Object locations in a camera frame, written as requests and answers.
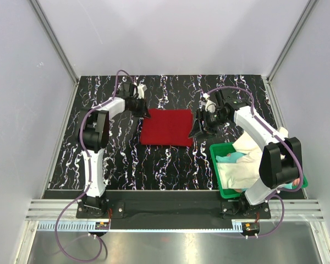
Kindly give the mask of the red t shirt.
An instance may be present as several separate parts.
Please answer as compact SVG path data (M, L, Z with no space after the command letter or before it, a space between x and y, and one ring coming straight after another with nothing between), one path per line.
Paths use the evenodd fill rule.
M142 123L140 143L153 146L190 147L193 113L189 109L150 109Z

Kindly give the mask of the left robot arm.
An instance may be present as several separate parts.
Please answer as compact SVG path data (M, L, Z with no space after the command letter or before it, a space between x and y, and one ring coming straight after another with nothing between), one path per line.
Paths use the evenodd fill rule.
M109 140L109 121L129 111L139 118L150 118L146 105L145 84L126 82L121 90L101 104L81 112L76 139L82 148L85 186L78 211L97 218L108 211L104 184L103 155Z

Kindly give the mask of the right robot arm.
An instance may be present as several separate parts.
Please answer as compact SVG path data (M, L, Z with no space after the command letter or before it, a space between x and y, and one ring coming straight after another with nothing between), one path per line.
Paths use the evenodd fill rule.
M301 142L296 137L283 136L269 125L256 111L253 100L225 97L224 89L222 86L203 94L189 137L216 136L217 127L232 122L254 140L262 151L258 179L240 194L234 211L251 218L273 195L289 191L287 184L297 182L293 192L303 187Z

